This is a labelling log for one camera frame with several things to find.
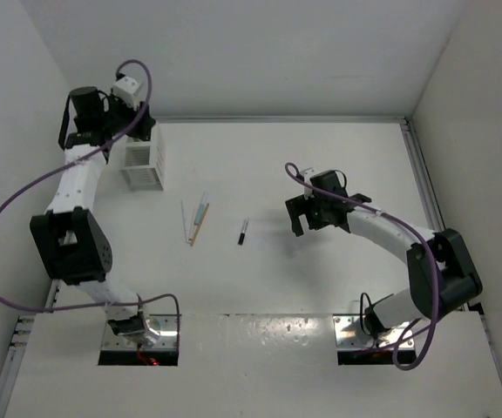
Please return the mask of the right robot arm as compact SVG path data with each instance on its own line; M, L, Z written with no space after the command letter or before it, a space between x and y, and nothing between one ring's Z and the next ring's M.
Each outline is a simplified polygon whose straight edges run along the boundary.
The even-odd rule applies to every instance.
M414 320L437 323L482 293L483 284L458 231L411 226L374 206L370 197L348 193L347 178L339 170L300 171L293 163L285 170L303 187L301 195L285 203L295 236L333 226L371 241L406 265L407 288L361 313L359 327L368 338L377 339Z

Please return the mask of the light blue makeup stick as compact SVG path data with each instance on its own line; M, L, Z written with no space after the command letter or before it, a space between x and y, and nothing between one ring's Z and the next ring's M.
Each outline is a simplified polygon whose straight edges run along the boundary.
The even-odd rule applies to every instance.
M207 191L204 191L201 196L200 203L197 207L197 211L196 211L194 218L193 218L193 224L195 226L197 226L200 223L200 220L203 216L203 212L204 212L204 209L205 209L205 206L207 203L207 196L208 196Z

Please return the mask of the thin white stick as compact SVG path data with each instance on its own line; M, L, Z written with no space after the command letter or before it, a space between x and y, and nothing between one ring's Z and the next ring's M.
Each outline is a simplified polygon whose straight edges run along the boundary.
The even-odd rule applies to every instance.
M181 217L182 217L182 225L183 225L183 230L184 230L185 242L189 243L188 230L187 230L187 218L186 218L186 214L185 214L185 207L184 207L183 200L180 201L180 210L181 210Z

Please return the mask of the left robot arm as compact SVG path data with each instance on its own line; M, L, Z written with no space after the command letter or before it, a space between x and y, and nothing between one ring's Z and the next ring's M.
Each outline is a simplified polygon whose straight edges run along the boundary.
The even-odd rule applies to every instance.
M48 275L86 293L102 305L106 321L119 337L137 347L151 347L159 339L159 325L146 313L141 298L110 275L112 247L95 219L92 208L98 181L109 161L105 143L129 134L148 140L155 122L145 114L141 86L127 78L105 94L93 86L72 90L66 101L77 113L77 130L67 131L64 116L58 144L67 169L45 213L31 218L30 230Z

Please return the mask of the clear tube black cap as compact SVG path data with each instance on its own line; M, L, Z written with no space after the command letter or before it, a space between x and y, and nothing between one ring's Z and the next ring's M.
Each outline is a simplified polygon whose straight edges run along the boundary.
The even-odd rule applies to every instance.
M247 234L247 230L248 230L248 223L249 223L249 218L245 218L243 220L243 223L241 226L241 231L240 231L238 242L237 242L238 246L242 246L244 243L244 240L245 240L246 234Z

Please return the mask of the gold makeup pencil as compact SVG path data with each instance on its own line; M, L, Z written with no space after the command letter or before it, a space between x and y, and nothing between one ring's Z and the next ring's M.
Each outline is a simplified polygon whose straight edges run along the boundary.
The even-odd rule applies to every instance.
M207 216L207 212L208 212L209 206L210 206L210 204L209 204L209 203L206 203L206 204L204 205L204 208L203 208L203 210L202 210L202 214L201 214L201 215L200 215L200 217L199 217L199 222L197 223L196 227L194 228L193 235L192 235L191 239L189 240L189 245L190 245L190 247L193 247L193 246L194 246L194 244L195 244L195 241L196 241L196 239L197 239L197 237L198 237L198 234L199 234L199 232L200 232L200 229L201 229L201 227L202 227L202 224L203 224L203 222L204 222L204 219L205 219L205 217Z

